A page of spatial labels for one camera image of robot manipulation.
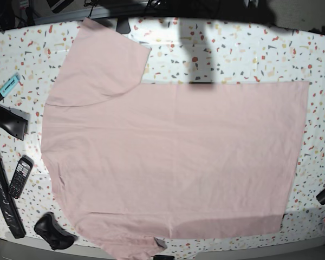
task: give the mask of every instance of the white speckled table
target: white speckled table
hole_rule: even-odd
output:
[[[132,31],[127,37],[152,48],[144,82],[310,82],[303,143],[281,231],[229,239],[166,239],[168,249],[163,254],[191,258],[201,251],[254,248],[325,235],[325,206],[315,199],[325,186],[325,36],[195,19],[132,18],[129,22]],[[38,238],[33,227],[46,211],[53,211],[63,228],[74,232],[51,194],[40,143],[45,100],[78,30],[79,22],[69,22],[0,33],[0,87],[15,72],[22,78],[2,104],[30,114],[24,141],[0,129],[9,180],[22,155],[35,162],[16,200],[30,237]],[[0,211],[0,235],[7,231]],[[76,244],[94,246],[82,238]]]

